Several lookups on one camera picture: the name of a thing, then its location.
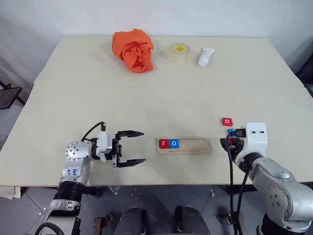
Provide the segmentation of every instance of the tape roll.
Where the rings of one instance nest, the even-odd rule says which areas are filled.
[[[174,43],[170,46],[168,59],[174,63],[182,64],[188,61],[190,47],[185,43]]]

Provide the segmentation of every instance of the white wall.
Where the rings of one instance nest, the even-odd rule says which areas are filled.
[[[62,34],[270,37],[297,71],[312,53],[312,0],[2,0],[0,70],[32,87]]]

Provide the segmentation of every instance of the floor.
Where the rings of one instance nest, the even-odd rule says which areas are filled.
[[[0,197],[0,235],[33,235],[55,192],[49,188],[26,188],[21,199]],[[189,205],[199,210],[212,235],[233,234],[231,226],[216,218],[218,212],[229,211],[229,196],[219,186],[132,186],[120,187],[117,195],[107,187],[103,188],[99,198],[83,195],[78,216],[82,219],[81,235],[92,235],[93,219],[104,217],[108,212],[112,212],[116,219],[103,234],[112,235],[121,214],[135,206],[148,211],[152,233],[171,233],[177,205]],[[249,235],[255,234],[256,226],[261,223],[264,205],[265,200],[258,192],[244,193],[242,211]],[[313,235],[313,230],[306,234]]]

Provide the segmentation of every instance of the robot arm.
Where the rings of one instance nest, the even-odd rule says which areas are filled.
[[[96,126],[101,125],[101,131],[96,138],[86,139],[86,136]],[[145,159],[127,160],[120,162],[122,145],[119,144],[122,136],[137,137],[143,135],[137,131],[120,131],[112,138],[105,129],[104,122],[100,122],[89,130],[81,141],[69,144],[65,150],[66,164],[63,168],[57,193],[45,213],[41,226],[35,235],[51,234],[53,230],[58,235],[79,235],[80,219],[77,218],[83,190],[90,174],[90,162],[112,160],[113,167],[134,166]]]
[[[291,172],[265,157],[268,143],[264,123],[248,123],[228,131],[234,138],[230,152],[234,163],[249,172],[255,188],[266,197],[266,215],[260,234],[302,234],[313,220],[313,191],[296,181]],[[225,148],[225,139],[221,139]]]

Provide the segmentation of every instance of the crumpled orange towel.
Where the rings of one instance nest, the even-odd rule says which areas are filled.
[[[116,32],[113,35],[112,51],[124,61],[132,72],[153,70],[151,50],[153,44],[150,37],[141,29],[134,28],[130,32]]]

